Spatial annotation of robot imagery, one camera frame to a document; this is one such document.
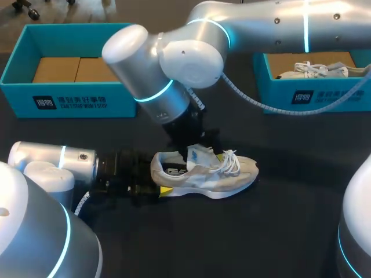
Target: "shoe sole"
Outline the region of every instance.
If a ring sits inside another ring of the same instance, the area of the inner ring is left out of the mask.
[[[209,191],[209,190],[206,190],[206,189],[202,189],[202,188],[193,188],[193,187],[186,187],[186,188],[182,188],[182,187],[178,187],[178,188],[173,188],[173,191],[169,194],[167,194],[165,197],[179,197],[179,196],[183,196],[185,194],[189,194],[189,193],[197,193],[197,194],[203,194],[211,199],[223,199],[223,198],[227,198],[227,197],[230,197],[232,195],[235,195],[237,193],[240,193],[241,191],[243,191],[244,189],[246,189],[247,187],[249,187],[255,180],[253,180],[252,182],[240,187],[240,188],[237,188],[233,191],[227,191],[227,192],[213,192],[213,191]]]

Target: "shoe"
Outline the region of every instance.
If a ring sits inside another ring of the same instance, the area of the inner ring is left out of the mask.
[[[259,170],[254,160],[232,150],[220,157],[201,145],[188,147],[187,162],[179,152],[158,152],[151,162],[151,176],[157,185],[173,188],[167,196],[200,193],[212,199],[232,196],[256,179]]]
[[[339,62],[325,65],[311,65],[310,62],[296,63],[294,71],[285,72],[276,79],[290,78],[347,78],[347,77],[364,77],[370,70],[366,68],[351,68]]]

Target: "robotic arm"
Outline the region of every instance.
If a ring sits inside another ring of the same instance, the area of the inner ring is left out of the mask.
[[[190,88],[214,85],[228,53],[308,53],[371,45],[368,0],[206,1],[187,24],[151,35],[131,25],[105,44],[103,59],[175,145],[202,141],[202,113]]]

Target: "shoebox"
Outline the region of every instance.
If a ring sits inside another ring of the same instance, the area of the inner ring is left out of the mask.
[[[295,63],[330,65],[342,62],[349,67],[364,68],[371,64],[371,50],[309,54],[253,55],[254,73],[261,102],[291,111],[322,108],[345,95],[362,78],[296,78],[276,79],[294,71]],[[371,82],[367,82],[352,97],[329,112],[371,111]]]
[[[27,25],[0,79],[18,118],[131,118],[136,102],[101,58],[128,24]]]

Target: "shoelace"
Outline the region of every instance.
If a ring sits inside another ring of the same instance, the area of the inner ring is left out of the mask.
[[[310,62],[296,63],[295,71],[303,72],[306,78],[317,77],[318,75],[326,76],[328,70],[325,65],[311,65]]]
[[[224,151],[224,160],[223,164],[215,170],[210,170],[210,173],[216,173],[216,172],[224,172],[226,174],[237,174],[241,166],[239,165],[239,161],[237,156],[234,154],[236,151],[232,151],[231,149],[228,151]]]

